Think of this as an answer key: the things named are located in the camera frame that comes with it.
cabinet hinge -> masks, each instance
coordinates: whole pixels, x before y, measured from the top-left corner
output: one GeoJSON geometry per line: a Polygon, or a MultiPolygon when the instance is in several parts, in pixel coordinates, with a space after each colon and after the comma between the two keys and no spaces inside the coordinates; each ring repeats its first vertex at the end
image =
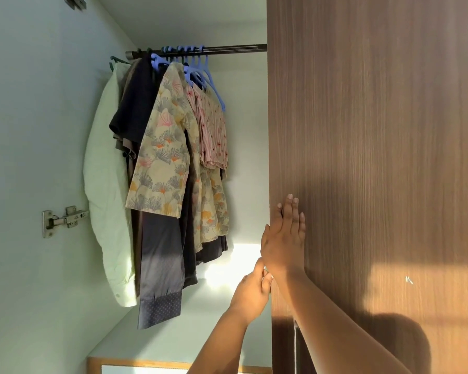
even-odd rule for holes
{"type": "Polygon", "coordinates": [[[66,4],[68,4],[71,9],[79,9],[79,10],[85,10],[87,8],[87,3],[85,0],[64,0],[66,4]]]}
{"type": "Polygon", "coordinates": [[[88,217],[87,210],[77,210],[76,206],[66,207],[66,215],[62,218],[54,215],[52,210],[45,210],[43,216],[43,238],[48,239],[54,234],[54,227],[65,225],[68,228],[76,227],[78,221],[88,217]]]}

clothes rail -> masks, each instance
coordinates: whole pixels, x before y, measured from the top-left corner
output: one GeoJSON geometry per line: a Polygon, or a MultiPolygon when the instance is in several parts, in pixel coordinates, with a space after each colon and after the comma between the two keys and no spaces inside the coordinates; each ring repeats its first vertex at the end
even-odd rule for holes
{"type": "MultiPolygon", "coordinates": [[[[146,53],[153,53],[158,54],[159,56],[163,56],[166,58],[176,58],[186,56],[184,51],[180,52],[163,52],[161,50],[151,50],[148,49],[147,51],[127,51],[125,53],[128,60],[133,60],[137,58],[143,57],[146,53]]],[[[251,52],[267,52],[267,44],[246,44],[246,45],[238,45],[238,46],[218,46],[218,47],[204,47],[201,51],[199,48],[196,48],[194,51],[189,51],[187,54],[192,56],[194,53],[195,56],[205,56],[205,55],[225,55],[225,54],[248,54],[251,52]]]]}

wardrobe door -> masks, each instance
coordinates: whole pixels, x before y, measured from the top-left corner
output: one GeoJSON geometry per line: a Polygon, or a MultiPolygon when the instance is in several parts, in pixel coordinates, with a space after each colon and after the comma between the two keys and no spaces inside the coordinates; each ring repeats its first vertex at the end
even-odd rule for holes
{"type": "MultiPolygon", "coordinates": [[[[300,198],[308,276],[413,373],[468,374],[468,0],[268,0],[268,68],[270,200],[300,198]]],[[[293,373],[277,286],[272,315],[293,373]]]]}

human hand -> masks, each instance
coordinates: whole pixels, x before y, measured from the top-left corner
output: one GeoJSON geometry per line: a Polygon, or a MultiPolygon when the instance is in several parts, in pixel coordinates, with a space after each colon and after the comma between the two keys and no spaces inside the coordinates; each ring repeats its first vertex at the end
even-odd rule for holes
{"type": "Polygon", "coordinates": [[[240,315],[250,324],[262,314],[268,302],[272,276],[264,269],[261,258],[255,264],[254,270],[243,277],[232,296],[229,310],[240,315]]]}
{"type": "Polygon", "coordinates": [[[290,271],[304,271],[305,216],[298,213],[298,198],[288,195],[270,216],[262,235],[262,259],[276,280],[290,271]]]}

human arm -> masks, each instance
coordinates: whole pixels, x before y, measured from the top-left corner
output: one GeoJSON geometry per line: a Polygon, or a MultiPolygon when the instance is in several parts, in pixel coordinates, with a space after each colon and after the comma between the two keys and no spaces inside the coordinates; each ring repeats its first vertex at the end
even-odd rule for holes
{"type": "Polygon", "coordinates": [[[328,298],[304,271],[305,217],[288,196],[272,213],[262,237],[262,258],[305,339],[318,373],[409,371],[328,298]]]}
{"type": "Polygon", "coordinates": [[[188,374],[237,373],[244,334],[267,304],[271,282],[272,276],[259,259],[253,272],[237,286],[230,307],[206,340],[188,374]]]}

